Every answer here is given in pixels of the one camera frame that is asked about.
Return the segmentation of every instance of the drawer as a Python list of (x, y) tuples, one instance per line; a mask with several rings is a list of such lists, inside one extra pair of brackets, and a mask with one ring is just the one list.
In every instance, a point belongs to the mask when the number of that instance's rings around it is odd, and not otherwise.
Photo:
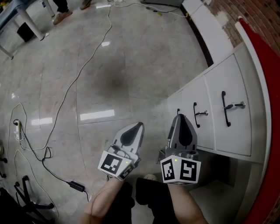
[[(169, 111), (174, 113), (173, 117), (176, 116), (179, 108), (180, 113), (189, 119), (196, 131), (198, 146), (213, 149), (213, 122), (207, 94), (205, 78), (201, 77), (192, 81), (181, 92), (168, 98), (168, 106)], [(196, 113), (207, 111), (208, 115), (194, 116), (194, 110)]]
[[(212, 107), (215, 150), (240, 155), (251, 155), (251, 120), (246, 89), (235, 56), (232, 55), (205, 74), (206, 86)], [(227, 125), (223, 109), (225, 105), (244, 102), (245, 108), (226, 110)]]

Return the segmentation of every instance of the white box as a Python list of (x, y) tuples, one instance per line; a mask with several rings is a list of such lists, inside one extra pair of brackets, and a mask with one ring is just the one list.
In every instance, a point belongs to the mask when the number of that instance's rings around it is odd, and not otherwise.
[(169, 156), (161, 160), (163, 183), (185, 185), (197, 183), (201, 162), (179, 156)]
[(134, 169), (133, 161), (107, 151), (103, 151), (98, 169), (107, 175), (123, 181)]

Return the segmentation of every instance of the brick wall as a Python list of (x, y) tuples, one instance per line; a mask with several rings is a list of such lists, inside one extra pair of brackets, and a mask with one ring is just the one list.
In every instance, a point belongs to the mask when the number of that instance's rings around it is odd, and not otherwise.
[(241, 42), (235, 23), (242, 16), (280, 56), (280, 7), (275, 0), (212, 0), (209, 9), (214, 15), (220, 11), (226, 13), (229, 21), (223, 29), (233, 46)]

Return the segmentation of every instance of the forearm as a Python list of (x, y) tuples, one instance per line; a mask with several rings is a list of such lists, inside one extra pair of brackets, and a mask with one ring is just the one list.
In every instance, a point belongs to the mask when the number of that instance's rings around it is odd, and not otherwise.
[(80, 224), (100, 223), (110, 209), (115, 197), (121, 189), (123, 182), (111, 178), (87, 204)]
[(168, 185), (177, 220), (181, 224), (206, 224), (206, 220), (190, 193), (179, 185)]

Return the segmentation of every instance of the gray tile floor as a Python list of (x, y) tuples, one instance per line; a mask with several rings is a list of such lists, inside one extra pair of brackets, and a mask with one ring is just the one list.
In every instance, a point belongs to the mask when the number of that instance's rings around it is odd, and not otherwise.
[[(10, 60), (0, 52), (0, 139), (5, 149), (11, 110), (19, 102), (28, 116), (26, 134), (32, 147), (46, 143), (66, 89), (109, 28), (106, 17), (109, 8), (95, 7), (107, 1), (95, 1), (84, 11), (79, 10), (80, 3), (80, 0), (68, 1), (73, 14), (57, 26), (52, 25), (40, 2), (29, 7), (28, 13), (38, 27), (49, 32), (41, 42), (34, 38), (24, 43), (9, 27), (0, 35), (0, 44), (14, 54)], [(104, 46), (97, 50), (68, 92), (48, 143), (54, 155), (45, 162), (58, 176), (85, 184), (89, 193), (95, 193), (106, 181), (106, 176), (97, 169), (102, 151), (117, 130), (132, 122), (145, 124), (145, 136), (140, 151), (142, 162), (130, 178), (160, 172), (155, 161), (158, 150), (166, 144), (163, 100), (207, 68), (186, 19), (172, 14), (160, 16), (139, 5), (112, 6), (110, 19), (113, 27)], [(87, 116), (108, 110), (115, 115), (97, 119)], [(25, 121), (21, 107), (14, 110), (12, 120), (16, 118)], [(38, 200), (49, 203), (20, 154), (15, 158), (18, 171), (15, 175), (12, 161), (17, 149), (11, 125), (10, 162), (0, 164), (8, 177), (0, 180), (0, 184), (14, 194), (14, 182), (28, 175)], [(76, 223), (87, 202), (86, 195), (53, 178), (32, 152), (23, 153), (38, 182), (58, 207), (57, 223)], [(43, 157), (42, 150), (37, 153)], [(152, 223), (148, 208), (136, 205), (132, 213), (133, 223)], [(55, 210), (49, 215), (55, 217)]]

